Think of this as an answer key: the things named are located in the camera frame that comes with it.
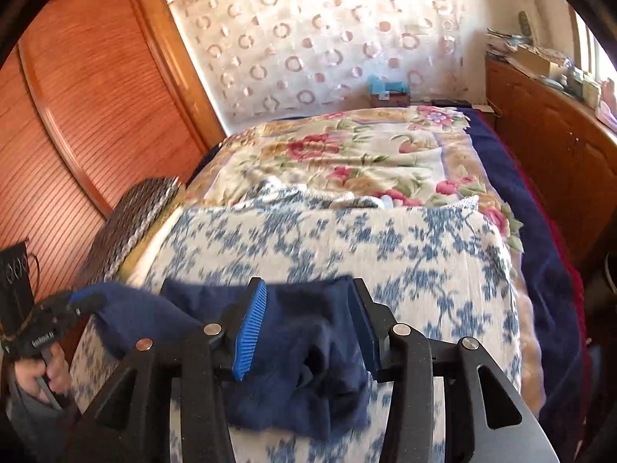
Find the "grey sleeve forearm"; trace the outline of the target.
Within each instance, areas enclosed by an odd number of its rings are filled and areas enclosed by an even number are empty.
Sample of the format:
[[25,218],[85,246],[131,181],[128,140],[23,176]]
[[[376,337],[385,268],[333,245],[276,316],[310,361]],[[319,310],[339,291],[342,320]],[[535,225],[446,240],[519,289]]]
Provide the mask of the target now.
[[56,410],[27,394],[14,377],[8,380],[8,419],[17,436],[37,462],[57,462],[63,454],[72,426],[81,413],[71,394],[67,404]]

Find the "person's left hand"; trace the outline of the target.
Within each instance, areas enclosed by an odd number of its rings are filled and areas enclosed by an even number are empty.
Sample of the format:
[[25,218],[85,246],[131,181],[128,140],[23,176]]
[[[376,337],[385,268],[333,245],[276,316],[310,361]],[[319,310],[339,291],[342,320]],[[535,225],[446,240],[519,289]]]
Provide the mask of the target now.
[[48,378],[48,388],[53,394],[64,395],[71,388],[72,379],[64,350],[59,343],[49,348],[51,359],[48,363],[35,358],[25,358],[13,364],[13,373],[19,387],[29,396],[50,404],[50,400],[39,385],[38,379]]

